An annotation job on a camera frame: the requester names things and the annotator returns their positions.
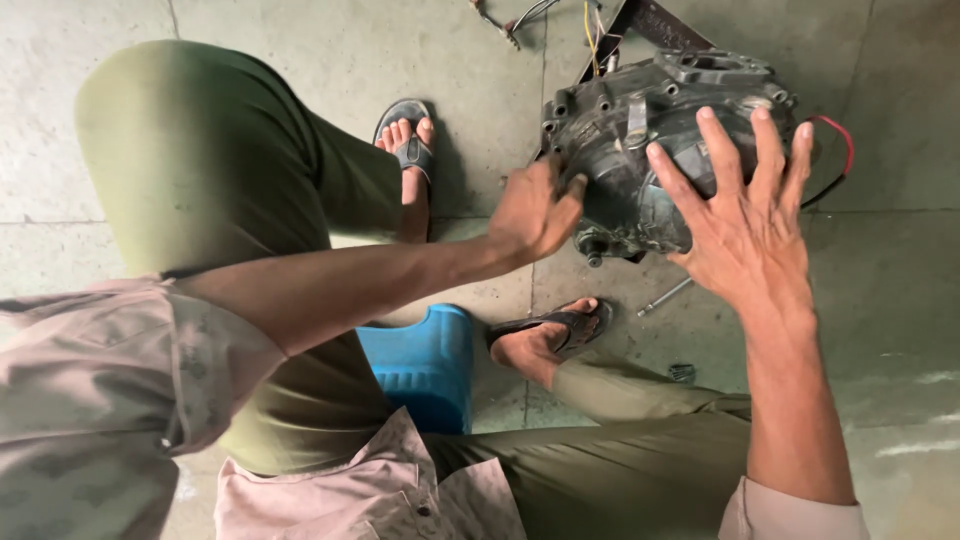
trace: foot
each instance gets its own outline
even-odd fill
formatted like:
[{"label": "foot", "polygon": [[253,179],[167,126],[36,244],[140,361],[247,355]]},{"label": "foot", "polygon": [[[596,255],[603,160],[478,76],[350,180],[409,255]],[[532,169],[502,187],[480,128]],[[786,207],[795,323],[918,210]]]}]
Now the foot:
[{"label": "foot", "polygon": [[[590,313],[597,307],[593,298],[581,298],[563,311]],[[587,331],[573,345],[583,345],[592,335],[598,319],[590,317]],[[544,323],[530,330],[508,333],[493,342],[490,355],[494,362],[516,369],[527,380],[538,382],[547,390],[553,384],[553,373],[563,359],[554,351],[561,346],[570,330],[559,323]]]},{"label": "foot", "polygon": [[[412,134],[413,128],[410,121],[401,118],[383,128],[383,133],[373,145],[392,154],[401,144],[409,140]],[[433,150],[433,123],[429,118],[420,120],[417,136],[428,149]],[[409,244],[421,244],[426,241],[427,226],[430,224],[430,205],[426,200],[426,175],[418,167],[407,167],[403,169],[401,177],[403,190],[400,201],[403,204],[403,215],[400,217],[396,239]]]}]

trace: hand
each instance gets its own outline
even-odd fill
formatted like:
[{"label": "hand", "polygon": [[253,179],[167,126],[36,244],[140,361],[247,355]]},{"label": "hand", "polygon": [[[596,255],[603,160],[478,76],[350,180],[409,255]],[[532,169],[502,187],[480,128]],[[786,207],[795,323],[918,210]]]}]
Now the hand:
[{"label": "hand", "polygon": [[740,313],[768,301],[803,303],[813,308],[806,278],[807,256],[798,215],[810,173],[813,126],[804,122],[793,137],[790,165],[770,112],[757,108],[750,121],[756,134],[757,166],[744,185],[740,156],[727,132],[704,107],[697,124],[713,164],[717,193],[704,201],[656,143],[647,146],[654,172],[693,234],[693,248],[671,254],[694,281]]},{"label": "hand", "polygon": [[551,155],[515,169],[490,218],[487,235],[520,266],[553,255],[573,233],[584,213],[587,177],[577,175],[560,190],[561,159]]}]

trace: stool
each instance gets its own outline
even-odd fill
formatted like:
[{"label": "stool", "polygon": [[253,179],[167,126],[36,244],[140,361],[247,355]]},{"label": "stool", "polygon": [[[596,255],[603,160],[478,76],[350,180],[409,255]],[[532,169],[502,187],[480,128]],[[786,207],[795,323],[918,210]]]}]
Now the stool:
[{"label": "stool", "polygon": [[377,382],[423,433],[470,433],[473,330],[453,304],[434,304],[415,325],[356,329]]}]

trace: person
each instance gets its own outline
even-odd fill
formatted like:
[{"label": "person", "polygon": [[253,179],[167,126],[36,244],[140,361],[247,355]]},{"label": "person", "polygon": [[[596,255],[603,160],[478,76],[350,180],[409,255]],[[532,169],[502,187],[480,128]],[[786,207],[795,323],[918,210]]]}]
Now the person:
[{"label": "person", "polygon": [[[739,314],[752,398],[588,350],[609,314],[585,298],[498,327],[491,355],[599,426],[446,436],[391,408],[353,328],[553,254],[587,180],[560,186],[560,162],[537,161],[486,233],[426,243],[433,122],[416,101],[391,110],[416,121],[364,143],[265,63],[187,41],[93,71],[77,134],[143,277],[0,303],[21,328],[0,352],[0,537],[158,537],[172,458],[218,438],[221,538],[868,537],[798,228],[808,123],[786,165],[755,110],[745,186],[700,110],[708,201],[648,148],[694,238],[671,259]],[[331,250],[330,232],[399,241]]]}]

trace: flip-flop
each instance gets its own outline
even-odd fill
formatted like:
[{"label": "flip-flop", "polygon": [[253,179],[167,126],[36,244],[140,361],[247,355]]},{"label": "flip-flop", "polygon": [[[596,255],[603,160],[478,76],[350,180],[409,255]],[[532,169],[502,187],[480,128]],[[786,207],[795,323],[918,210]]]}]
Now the flip-flop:
[{"label": "flip-flop", "polygon": [[504,335],[530,330],[542,325],[543,323],[559,323],[566,326],[566,329],[568,330],[566,333],[566,339],[553,351],[554,353],[559,353],[560,351],[565,351],[568,349],[574,349],[578,346],[573,344],[584,335],[584,332],[587,330],[587,325],[590,322],[590,317],[596,317],[597,325],[593,328],[593,333],[590,335],[590,337],[584,341],[584,343],[587,344],[599,337],[600,334],[607,329],[607,325],[613,319],[613,306],[611,303],[603,300],[602,298],[597,298],[596,301],[597,307],[595,307],[590,313],[563,311],[564,307],[568,307],[577,302],[574,300],[573,302],[567,302],[566,304],[557,307],[548,313],[544,313],[539,317],[518,319],[515,321],[493,325],[487,331],[487,349],[493,346],[494,341],[503,337]]},{"label": "flip-flop", "polygon": [[427,111],[426,105],[421,100],[403,98],[390,105],[376,125],[376,131],[373,132],[373,142],[383,137],[383,128],[397,122],[400,118],[406,118],[410,122],[410,129],[413,130],[413,135],[394,151],[394,156],[400,160],[400,170],[407,167],[417,167],[423,171],[427,186],[430,186],[430,176],[433,173],[433,154],[417,136],[417,126],[420,121],[423,118],[430,118],[430,112]]}]

